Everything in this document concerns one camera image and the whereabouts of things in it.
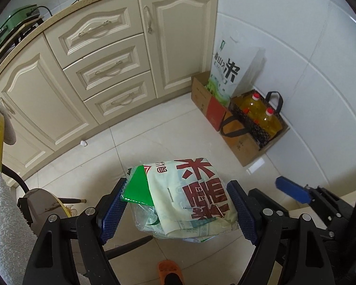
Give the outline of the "white green rice bag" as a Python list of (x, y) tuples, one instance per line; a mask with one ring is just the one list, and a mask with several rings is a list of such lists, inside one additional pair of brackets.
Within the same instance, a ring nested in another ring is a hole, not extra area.
[(205, 242), (237, 229), (237, 211), (206, 158), (186, 158), (128, 169), (121, 199), (138, 230), (157, 239)]

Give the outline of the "cream lower kitchen cabinets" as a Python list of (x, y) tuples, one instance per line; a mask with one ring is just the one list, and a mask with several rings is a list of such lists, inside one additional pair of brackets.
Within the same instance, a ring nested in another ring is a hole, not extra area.
[(0, 65), (17, 141), (4, 163), (32, 176), (82, 140), (191, 88), (208, 71), (218, 0), (82, 0)]

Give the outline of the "brown cardboard box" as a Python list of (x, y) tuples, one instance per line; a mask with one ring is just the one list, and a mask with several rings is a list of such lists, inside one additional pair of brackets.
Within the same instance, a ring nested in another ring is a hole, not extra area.
[(255, 90), (250, 90), (231, 99), (230, 106), (225, 107), (206, 88), (209, 78), (210, 72), (208, 71), (192, 76), (192, 101), (213, 128), (220, 132), (232, 153), (240, 164), (245, 167), (263, 155), (289, 129), (289, 126), (280, 115), (284, 104), (282, 95), (277, 91), (270, 91), (261, 100), (266, 107), (271, 105), (270, 101), (272, 99), (278, 101), (273, 109), (282, 129), (273, 138), (270, 138), (268, 133), (254, 120), (247, 117), (240, 108), (242, 100), (247, 96), (251, 96)]

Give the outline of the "wooden stool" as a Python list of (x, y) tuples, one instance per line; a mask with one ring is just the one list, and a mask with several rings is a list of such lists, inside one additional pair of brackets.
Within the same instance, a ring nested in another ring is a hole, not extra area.
[[(13, 178), (14, 181), (18, 182), (23, 189), (23, 191), (26, 193), (29, 191), (29, 188), (27, 187), (26, 183), (22, 180), (18, 174), (10, 169), (9, 167), (5, 166), (2, 163), (2, 158), (3, 158), (3, 151), (4, 151), (4, 137), (5, 137), (5, 117), (3, 114), (0, 112), (0, 171), (3, 173), (5, 176)], [(61, 200), (56, 198), (54, 195), (51, 194), (51, 196), (54, 198), (56, 201), (56, 207), (55, 208), (61, 208), (63, 212), (61, 213), (62, 218), (71, 218), (72, 214), (69, 212), (69, 209), (63, 204)], [(22, 212), (24, 212), (24, 217), (28, 223), (29, 226), (33, 224), (33, 218), (31, 216), (30, 209), (28, 207), (27, 203), (27, 198), (24, 199), (24, 208)], [(138, 239), (136, 241), (132, 241), (130, 243), (124, 244), (122, 246), (118, 246), (116, 248), (110, 249), (105, 251), (105, 255), (107, 256), (108, 260), (117, 258), (123, 254), (129, 253), (134, 249), (137, 249), (148, 242), (153, 240), (153, 237), (151, 235), (143, 237), (141, 239)]]

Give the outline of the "orange slipper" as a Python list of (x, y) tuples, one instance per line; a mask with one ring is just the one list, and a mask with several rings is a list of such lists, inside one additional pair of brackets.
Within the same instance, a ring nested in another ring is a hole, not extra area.
[(176, 262), (161, 261), (157, 268), (161, 285), (184, 285), (182, 271)]

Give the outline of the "cooking oil gift bag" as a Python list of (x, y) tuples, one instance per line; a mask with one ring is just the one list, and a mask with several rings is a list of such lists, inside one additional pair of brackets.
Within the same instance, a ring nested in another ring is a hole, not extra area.
[(287, 129), (280, 115), (283, 105), (282, 95), (277, 91), (262, 96), (251, 90), (237, 96), (230, 102), (220, 133), (230, 140), (249, 135), (262, 149)]

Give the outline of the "white terry table cloth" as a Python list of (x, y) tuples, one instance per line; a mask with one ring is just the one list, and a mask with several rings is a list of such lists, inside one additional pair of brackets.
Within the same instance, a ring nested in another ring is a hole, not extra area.
[[(1, 105), (0, 111), (8, 117)], [(22, 284), (36, 240), (0, 171), (0, 276), (6, 284)]]

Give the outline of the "white rice sack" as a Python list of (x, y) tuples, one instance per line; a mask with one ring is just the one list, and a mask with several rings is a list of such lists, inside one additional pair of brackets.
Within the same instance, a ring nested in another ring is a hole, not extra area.
[(206, 89), (220, 104), (229, 106), (233, 97), (251, 89), (264, 67), (265, 52), (237, 30), (223, 33), (213, 52)]

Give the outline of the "black gas stove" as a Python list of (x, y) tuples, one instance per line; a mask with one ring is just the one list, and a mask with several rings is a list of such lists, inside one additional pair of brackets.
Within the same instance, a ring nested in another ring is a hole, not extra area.
[(28, 36), (33, 30), (43, 23), (43, 17), (34, 18), (25, 22), (18, 27), (14, 32), (9, 34), (9, 37), (0, 45), (0, 64), (5, 57), (14, 49), (15, 46)]

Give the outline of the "green electric cooker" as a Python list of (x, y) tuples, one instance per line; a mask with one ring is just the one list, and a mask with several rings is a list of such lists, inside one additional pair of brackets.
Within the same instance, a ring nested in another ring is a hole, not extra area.
[(22, 26), (25, 22), (38, 18), (39, 15), (40, 11), (37, 5), (21, 6), (13, 10), (0, 27), (0, 45), (18, 26)]

